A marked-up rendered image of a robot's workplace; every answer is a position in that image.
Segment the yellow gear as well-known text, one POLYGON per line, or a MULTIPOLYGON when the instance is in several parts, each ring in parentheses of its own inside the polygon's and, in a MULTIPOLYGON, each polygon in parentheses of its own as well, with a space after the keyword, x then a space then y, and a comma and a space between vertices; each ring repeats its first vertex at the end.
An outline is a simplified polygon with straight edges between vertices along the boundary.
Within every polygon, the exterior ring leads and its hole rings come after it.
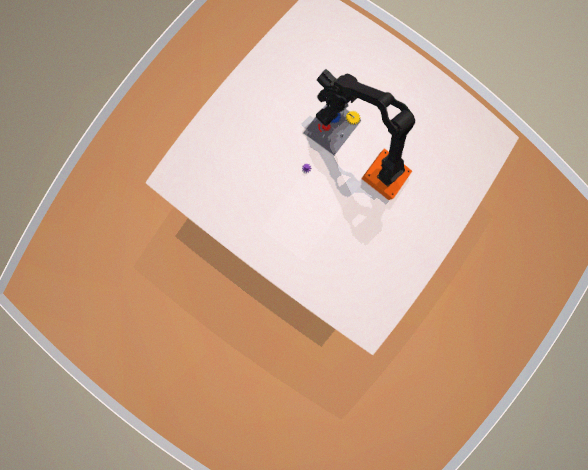
POLYGON ((347 120, 347 122, 349 122, 353 125, 354 124, 356 125, 356 123, 358 124, 358 122, 360 120, 360 115, 358 112, 356 113, 353 111, 351 111, 351 112, 349 111, 349 113, 347 113, 347 115, 346 115, 346 120, 347 120), (355 116, 355 118, 353 118, 353 116, 355 116))

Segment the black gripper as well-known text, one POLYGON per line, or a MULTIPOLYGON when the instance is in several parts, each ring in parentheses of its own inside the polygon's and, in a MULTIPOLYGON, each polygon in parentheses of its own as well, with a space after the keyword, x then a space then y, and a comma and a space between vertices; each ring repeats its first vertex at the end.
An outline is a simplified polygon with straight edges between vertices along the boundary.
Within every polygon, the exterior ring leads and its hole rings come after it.
POLYGON ((328 124, 334 120, 338 115, 339 112, 347 109, 349 107, 348 104, 336 104, 332 99, 332 95, 330 97, 330 106, 326 106, 324 109, 321 109, 316 113, 316 118, 324 125, 328 126, 328 124))

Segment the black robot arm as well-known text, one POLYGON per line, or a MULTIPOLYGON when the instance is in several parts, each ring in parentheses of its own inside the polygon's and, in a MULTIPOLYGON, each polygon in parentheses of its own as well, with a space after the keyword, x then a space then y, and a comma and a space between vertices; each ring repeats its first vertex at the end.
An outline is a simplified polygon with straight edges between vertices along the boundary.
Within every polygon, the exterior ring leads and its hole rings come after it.
POLYGON ((329 70, 325 69, 316 79, 324 89, 317 94, 318 100, 330 105, 330 97, 336 104, 348 103, 354 97, 368 102, 381 111, 382 122, 392 134, 390 149, 388 155, 381 160, 382 170, 379 171, 377 178, 387 187, 398 179, 404 172, 404 159, 402 151, 405 146, 407 134, 415 125, 415 117, 406 104, 397 101, 393 94, 378 90, 374 87, 361 84, 353 75, 346 73, 335 78, 329 70), (389 119, 387 107, 393 105, 399 108, 401 112, 389 119))

